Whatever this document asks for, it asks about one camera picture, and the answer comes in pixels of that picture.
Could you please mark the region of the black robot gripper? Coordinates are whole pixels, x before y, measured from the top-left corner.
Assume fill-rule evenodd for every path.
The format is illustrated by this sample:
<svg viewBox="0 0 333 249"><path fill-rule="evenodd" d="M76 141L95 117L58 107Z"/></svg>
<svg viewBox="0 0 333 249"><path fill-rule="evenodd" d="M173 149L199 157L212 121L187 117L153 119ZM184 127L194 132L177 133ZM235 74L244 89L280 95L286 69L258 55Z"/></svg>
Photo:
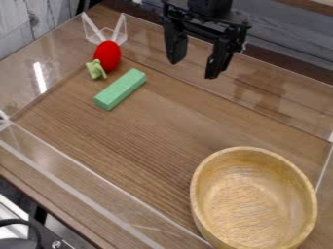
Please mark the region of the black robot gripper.
<svg viewBox="0 0 333 249"><path fill-rule="evenodd" d="M251 28L248 19L231 9L232 0L161 0L165 57L176 64L187 55L187 36L214 41L206 79L215 79L230 63L234 52L242 52Z"/></svg>

